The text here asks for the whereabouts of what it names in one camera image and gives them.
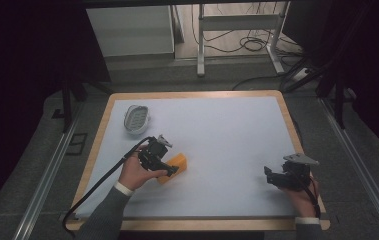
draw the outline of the gray sleeve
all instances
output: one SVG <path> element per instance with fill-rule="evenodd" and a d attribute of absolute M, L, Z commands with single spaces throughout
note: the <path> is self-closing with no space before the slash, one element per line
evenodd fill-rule
<path fill-rule="evenodd" d="M 129 199 L 129 196 L 113 187 L 80 227 L 75 239 L 117 240 L 123 221 L 124 207 Z"/>
<path fill-rule="evenodd" d="M 296 224 L 297 240 L 320 240 L 323 239 L 323 230 L 320 224 Z"/>

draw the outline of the orange sponge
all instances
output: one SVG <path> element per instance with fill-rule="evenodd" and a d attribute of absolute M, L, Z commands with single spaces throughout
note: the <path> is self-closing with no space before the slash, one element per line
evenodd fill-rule
<path fill-rule="evenodd" d="M 168 160 L 166 163 L 170 166 L 177 166 L 177 167 L 179 167 L 179 169 L 177 170 L 176 173 L 174 173 L 170 177 L 162 176 L 162 177 L 157 178 L 157 181 L 160 184 L 164 184 L 164 183 L 168 182 L 170 179 L 174 178 L 179 173 L 185 171 L 187 168 L 186 157 L 182 153 L 177 154 L 172 159 Z"/>

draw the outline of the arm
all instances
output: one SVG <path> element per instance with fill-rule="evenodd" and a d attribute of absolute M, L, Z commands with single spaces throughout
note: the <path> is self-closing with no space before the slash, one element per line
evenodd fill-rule
<path fill-rule="evenodd" d="M 310 191 L 318 197 L 318 182 L 312 179 Z M 311 200 L 305 191 L 292 191 L 289 189 L 281 189 L 291 200 L 295 209 L 299 213 L 299 217 L 295 218 L 296 223 L 296 239 L 297 240 L 319 240 L 323 239 L 323 232 L 320 225 L 320 219 L 316 218 L 316 212 Z"/>
<path fill-rule="evenodd" d="M 124 162 L 118 182 L 82 225 L 75 239 L 116 240 L 120 234 L 124 207 L 133 192 L 149 179 L 165 175 L 166 170 L 145 170 L 137 153 L 134 153 Z"/>

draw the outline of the wooden table edge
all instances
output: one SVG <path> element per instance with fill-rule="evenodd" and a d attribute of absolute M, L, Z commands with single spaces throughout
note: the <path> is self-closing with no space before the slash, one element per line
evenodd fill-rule
<path fill-rule="evenodd" d="M 95 165 L 99 148 L 102 142 L 102 139 L 105 134 L 106 127 L 108 125 L 108 121 L 111 116 L 111 111 L 114 106 L 116 100 L 134 100 L 134 99 L 173 99 L 173 98 L 233 98 L 233 97 L 275 97 L 281 113 L 283 115 L 283 119 L 286 123 L 289 136 L 292 140 L 292 144 L 297 153 L 303 153 L 303 149 L 301 143 L 299 141 L 295 126 L 292 122 L 291 116 L 289 114 L 289 110 L 286 106 L 285 100 L 281 92 L 277 90 L 258 90 L 258 91 L 205 91 L 205 92 L 154 92 L 154 93 L 115 93 L 112 94 L 108 103 L 105 107 L 104 114 L 101 119 L 101 123 L 99 124 L 98 131 L 95 136 L 95 140 L 92 145 L 92 149 L 90 151 L 86 166 L 83 171 L 83 175 L 81 177 L 79 186 L 76 190 L 76 194 L 73 200 L 73 204 L 77 203 L 84 194 L 84 191 L 89 183 L 90 176 L 92 174 L 92 169 Z M 322 213 L 326 213 L 323 201 L 321 197 L 319 197 L 319 205 Z M 249 221 L 250 224 L 246 226 L 241 226 L 239 223 Z M 321 220 L 321 226 L 323 230 L 327 230 L 330 227 L 329 220 Z M 84 223 L 84 220 L 69 220 L 67 222 L 67 227 L 70 230 L 78 230 L 80 226 Z M 211 223 L 215 223 L 215 228 L 211 228 Z M 151 230 L 202 230 L 205 225 L 210 226 L 209 230 L 220 230 L 222 226 L 226 226 L 227 230 L 231 230 L 234 227 L 231 226 L 241 226 L 242 230 L 293 230 L 295 223 L 293 219 L 251 219 L 251 220 L 155 220 L 155 221 L 147 221 L 147 220 L 124 220 L 122 225 L 122 230 L 139 230 L 139 231 L 147 231 Z"/>

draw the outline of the sleeve cuff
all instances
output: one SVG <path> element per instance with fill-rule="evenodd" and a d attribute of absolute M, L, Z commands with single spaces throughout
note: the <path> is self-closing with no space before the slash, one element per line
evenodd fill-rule
<path fill-rule="evenodd" d="M 115 189 L 122 192 L 124 195 L 126 195 L 128 197 L 132 196 L 134 193 L 134 191 L 128 189 L 123 184 L 119 183 L 118 181 L 115 183 L 114 187 L 115 187 Z"/>
<path fill-rule="evenodd" d="M 296 224 L 320 224 L 320 219 L 318 218 L 301 218 L 296 217 L 295 218 Z"/>

